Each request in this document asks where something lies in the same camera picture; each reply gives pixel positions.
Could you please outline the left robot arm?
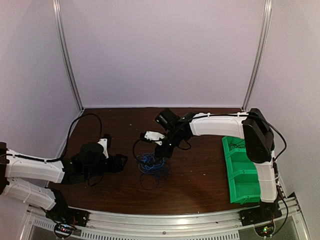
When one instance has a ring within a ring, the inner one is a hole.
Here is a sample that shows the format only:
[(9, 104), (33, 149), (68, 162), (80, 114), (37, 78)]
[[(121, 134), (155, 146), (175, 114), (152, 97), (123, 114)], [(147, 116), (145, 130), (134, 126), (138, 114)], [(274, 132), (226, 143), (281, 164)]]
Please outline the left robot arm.
[(123, 154), (110, 155), (110, 135), (98, 142), (83, 144), (79, 153), (71, 158), (47, 158), (23, 155), (0, 144), (0, 193), (19, 199), (24, 203), (45, 210), (51, 219), (67, 222), (75, 218), (72, 210), (59, 190), (36, 186), (28, 179), (44, 180), (62, 185), (89, 183), (91, 178), (106, 173), (124, 170), (128, 157)]

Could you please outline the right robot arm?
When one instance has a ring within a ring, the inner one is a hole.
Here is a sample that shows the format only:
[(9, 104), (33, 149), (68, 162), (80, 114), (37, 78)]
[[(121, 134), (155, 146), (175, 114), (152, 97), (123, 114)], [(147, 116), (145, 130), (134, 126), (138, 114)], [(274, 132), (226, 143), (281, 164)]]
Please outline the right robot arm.
[(259, 220), (266, 221), (276, 212), (278, 170), (274, 154), (274, 132), (257, 108), (249, 112), (211, 114), (188, 112), (180, 117), (166, 108), (155, 118), (166, 131), (156, 138), (155, 156), (171, 158), (182, 141), (199, 136), (228, 136), (244, 140), (246, 155), (253, 162), (260, 186)]

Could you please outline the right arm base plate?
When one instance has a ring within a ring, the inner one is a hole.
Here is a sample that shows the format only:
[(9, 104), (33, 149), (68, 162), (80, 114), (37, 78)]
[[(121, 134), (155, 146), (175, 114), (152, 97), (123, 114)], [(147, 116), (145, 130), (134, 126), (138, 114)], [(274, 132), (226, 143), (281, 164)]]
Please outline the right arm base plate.
[(243, 227), (253, 225), (255, 233), (266, 239), (276, 232), (275, 219), (282, 216), (282, 211), (277, 202), (261, 202), (257, 207), (241, 210), (239, 216)]

